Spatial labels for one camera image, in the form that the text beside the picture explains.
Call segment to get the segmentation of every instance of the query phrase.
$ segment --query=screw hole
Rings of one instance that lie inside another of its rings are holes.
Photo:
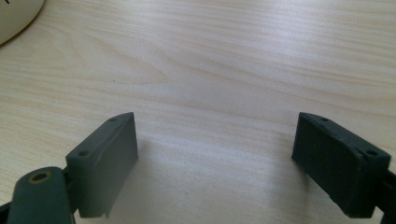
[[[367,153],[369,155],[371,155],[371,156],[377,156],[378,155],[378,153],[376,153],[375,151],[372,151],[372,150],[368,150]]]
[[[78,153],[79,156],[88,156],[88,151],[80,151]]]
[[[30,176],[28,182],[31,184],[38,184],[46,181],[48,178],[50,178],[50,172],[38,173]]]

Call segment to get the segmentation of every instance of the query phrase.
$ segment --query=mounting hole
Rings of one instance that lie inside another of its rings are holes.
[[[29,177],[28,182],[31,184],[39,184],[41,182],[44,182],[50,178],[50,172],[42,172],[38,174],[31,175]]]
[[[88,151],[80,151],[79,153],[78,153],[78,155],[79,156],[88,156]]]
[[[368,153],[370,156],[378,156],[378,153],[376,153],[376,151],[368,150],[367,153]]]

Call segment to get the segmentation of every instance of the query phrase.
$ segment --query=wooden table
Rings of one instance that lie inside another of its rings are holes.
[[[305,111],[395,157],[395,76],[393,0],[47,0],[0,47],[0,203],[134,111],[140,159],[110,219],[78,224],[379,223],[290,155]]]

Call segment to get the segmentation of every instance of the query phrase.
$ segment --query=white object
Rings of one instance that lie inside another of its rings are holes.
[[[44,0],[0,0],[0,45],[25,28]]]

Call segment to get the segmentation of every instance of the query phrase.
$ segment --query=3d printed part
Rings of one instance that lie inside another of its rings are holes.
[[[387,152],[329,119],[300,113],[292,158],[347,216],[371,217],[378,206],[385,213],[382,223],[396,220]]]
[[[0,224],[74,223],[108,215],[137,159],[134,114],[106,121],[66,156],[67,167],[47,167],[22,177]]]

